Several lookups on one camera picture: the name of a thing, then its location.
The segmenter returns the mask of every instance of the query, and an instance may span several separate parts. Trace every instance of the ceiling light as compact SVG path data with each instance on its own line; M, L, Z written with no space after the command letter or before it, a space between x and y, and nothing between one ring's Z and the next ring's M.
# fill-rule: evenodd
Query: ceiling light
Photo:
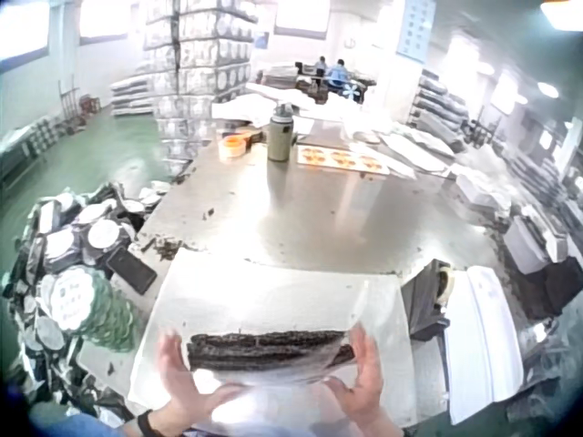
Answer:
M487 62L480 62L477 65L477 72L480 73L480 74L482 74L482 75L492 76L496 71Z
M543 93L545 96L548 96L551 98L558 97L558 91L552 85L545 84L544 82L538 82L538 89L540 89L540 92Z
M557 30L583 32L583 0L547 0L540 8Z

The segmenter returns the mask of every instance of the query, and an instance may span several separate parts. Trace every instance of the food tray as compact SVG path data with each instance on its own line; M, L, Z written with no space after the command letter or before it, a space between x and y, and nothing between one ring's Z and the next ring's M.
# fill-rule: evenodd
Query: food tray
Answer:
M378 159L335 148L298 146L298 164L365 171L390 175L389 168Z

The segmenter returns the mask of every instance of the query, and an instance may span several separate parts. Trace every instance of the window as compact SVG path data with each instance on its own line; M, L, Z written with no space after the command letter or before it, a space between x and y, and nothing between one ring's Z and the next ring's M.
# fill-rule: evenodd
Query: window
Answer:
M81 44L99 43L128 36L127 0L84 0L81 4Z
M540 144L540 146L545 149L548 150L548 148L550 147L550 143L553 142L553 136L550 135L548 133L548 131L543 130L543 133L540 136L540 139L538 140L538 144Z
M465 101L472 100L479 57L480 50L472 39L465 35L453 35L442 75L442 81L451 94Z
M503 114L509 116L517 102L518 81L507 71L503 71L492 94L491 103Z
M0 7L0 71L48 54L47 2Z
M280 0L275 35L326 39L330 0Z

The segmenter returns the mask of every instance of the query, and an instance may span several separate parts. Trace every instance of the desk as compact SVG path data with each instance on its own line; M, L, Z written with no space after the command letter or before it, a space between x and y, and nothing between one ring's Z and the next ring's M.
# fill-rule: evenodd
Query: desk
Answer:
M318 129L333 131L314 126L312 132ZM218 150L209 146L201 150L189 172L164 197L130 249L158 273L156 281L139 296L122 279L113 279L114 286L135 302L144 321L170 266L155 250L142 253L152 238L181 240L211 253L228 250L270 266L396 272L402 283L433 258L458 268L499 268L489 237L455 208L452 183L445 179L421 174L416 181L363 177L357 172L300 166L295 163L295 150L289 163L274 163L267 160L263 145L230 162L220 162ZM257 196L250 196L254 191ZM212 218L203 219L211 208ZM241 232L241 226L247 232ZM237 235L240 244L234 245ZM417 405L424 406L417 413L421 420L445 410L445 387L436 383L444 368L434 343L415 344L413 352ZM134 354L116 354L86 342L78 362L125 396ZM107 375L110 362L115 371Z

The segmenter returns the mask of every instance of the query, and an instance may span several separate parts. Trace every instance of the person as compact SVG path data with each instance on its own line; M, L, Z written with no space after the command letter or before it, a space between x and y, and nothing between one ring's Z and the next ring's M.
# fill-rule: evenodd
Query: person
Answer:
M320 56L320 60L318 62L316 62L315 67L324 70L324 74L325 74L326 69L328 68L328 66L326 65L326 58L324 56Z
M338 63L330 69L326 78L332 88L342 88L348 82L348 71L344 67L343 59L338 59Z
M142 435L181 435L193 423L205 422L225 402L241 396L244 386L227 384L212 394L202 394L184 365L178 334L160 339L157 362L160 378L170 395L169 403L146 413L120 428L112 429L97 419L78 414L41 430L41 435L54 437L141 437ZM356 356L358 376L351 389L331 377L324 384L332 391L340 407L361 430L364 437L400 437L403 432L389 419L380 406L383 375L376 343L359 324L351 330L350 342Z

